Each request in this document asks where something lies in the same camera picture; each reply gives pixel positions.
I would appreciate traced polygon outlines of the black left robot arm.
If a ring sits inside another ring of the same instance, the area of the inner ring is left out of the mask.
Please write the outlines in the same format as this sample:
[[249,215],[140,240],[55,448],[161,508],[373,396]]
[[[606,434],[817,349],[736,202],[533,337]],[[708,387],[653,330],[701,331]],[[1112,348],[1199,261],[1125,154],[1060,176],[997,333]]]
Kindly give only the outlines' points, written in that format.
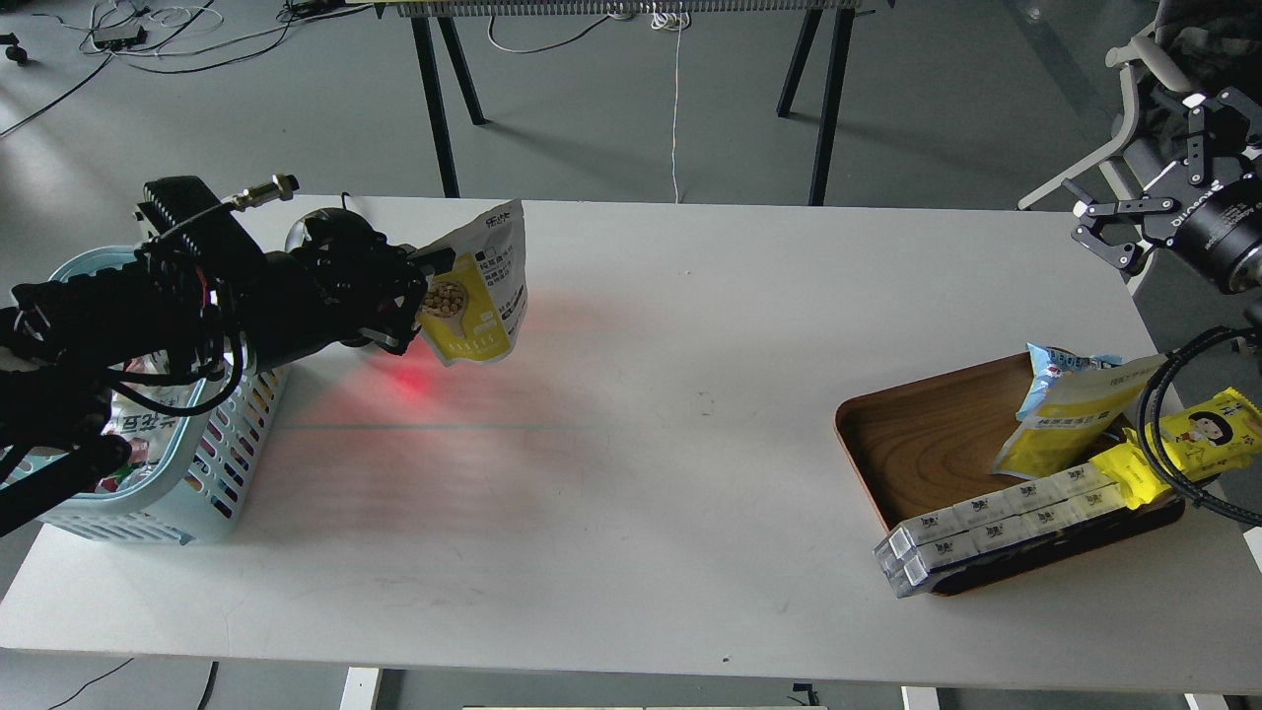
[[106,431],[111,396],[193,417],[216,409],[249,370],[273,370],[329,343],[401,356],[424,298],[454,269],[452,248],[392,246],[365,217],[324,208],[264,252],[236,214],[290,199],[275,175],[217,197],[198,177],[144,187],[149,226],[133,261],[13,288],[3,310],[3,472],[37,451],[57,459],[3,489],[3,532],[71,499],[129,459]]

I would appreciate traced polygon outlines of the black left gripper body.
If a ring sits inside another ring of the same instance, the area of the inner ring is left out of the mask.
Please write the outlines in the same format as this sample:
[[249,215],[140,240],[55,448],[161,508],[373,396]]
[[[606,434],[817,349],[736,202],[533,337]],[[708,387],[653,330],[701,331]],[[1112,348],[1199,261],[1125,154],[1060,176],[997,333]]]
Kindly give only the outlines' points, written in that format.
[[318,208],[290,230],[286,253],[316,280],[334,338],[403,356],[420,329],[427,275],[410,246],[348,208]]

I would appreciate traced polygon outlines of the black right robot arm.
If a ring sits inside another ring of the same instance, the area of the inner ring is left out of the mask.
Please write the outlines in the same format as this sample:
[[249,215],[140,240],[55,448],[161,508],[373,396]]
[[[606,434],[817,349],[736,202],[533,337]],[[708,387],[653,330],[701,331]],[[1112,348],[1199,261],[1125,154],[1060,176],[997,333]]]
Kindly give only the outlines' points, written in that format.
[[[1259,103],[1243,90],[1213,93],[1155,84],[1140,103],[1172,124],[1167,156],[1153,136],[1135,129],[1106,159],[1121,156],[1140,180],[1140,193],[1112,201],[1092,198],[1071,177],[1059,185],[1076,195],[1071,240],[1111,269],[1136,277],[1153,253],[1170,253],[1227,298],[1259,296]],[[1204,511],[1249,527],[1257,511],[1233,504],[1194,480],[1190,463],[1176,462],[1161,439],[1172,382],[1199,356],[1225,343],[1259,347],[1259,301],[1249,301],[1243,327],[1212,327],[1164,356],[1140,395],[1140,459],[1172,494]]]

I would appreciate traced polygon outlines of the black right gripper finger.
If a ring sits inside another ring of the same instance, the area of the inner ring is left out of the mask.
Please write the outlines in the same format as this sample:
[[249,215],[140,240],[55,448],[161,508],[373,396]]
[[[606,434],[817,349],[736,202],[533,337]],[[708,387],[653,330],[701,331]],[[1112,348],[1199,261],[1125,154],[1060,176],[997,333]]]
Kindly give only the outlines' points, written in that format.
[[1241,183],[1258,192],[1259,103],[1235,87],[1212,95],[1146,87],[1133,177],[1143,193],[1213,193]]
[[1170,243],[1171,237],[1162,228],[1157,230],[1157,237],[1150,237],[1148,222],[1170,219],[1180,206],[1177,199],[1145,194],[1100,202],[1069,178],[1061,179],[1061,188],[1078,199],[1076,228],[1070,231],[1070,240],[1119,274],[1142,274],[1151,251]]

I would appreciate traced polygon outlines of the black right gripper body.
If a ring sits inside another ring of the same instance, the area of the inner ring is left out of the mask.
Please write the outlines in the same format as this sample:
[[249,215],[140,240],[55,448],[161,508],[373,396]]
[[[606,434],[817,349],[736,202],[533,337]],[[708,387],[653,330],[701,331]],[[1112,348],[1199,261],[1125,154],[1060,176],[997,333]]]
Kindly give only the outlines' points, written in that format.
[[1259,286],[1261,185],[1253,163],[1213,163],[1212,175],[1190,183],[1188,166],[1171,163],[1148,184],[1166,214],[1148,217],[1148,242],[1170,248],[1191,269],[1235,295]]

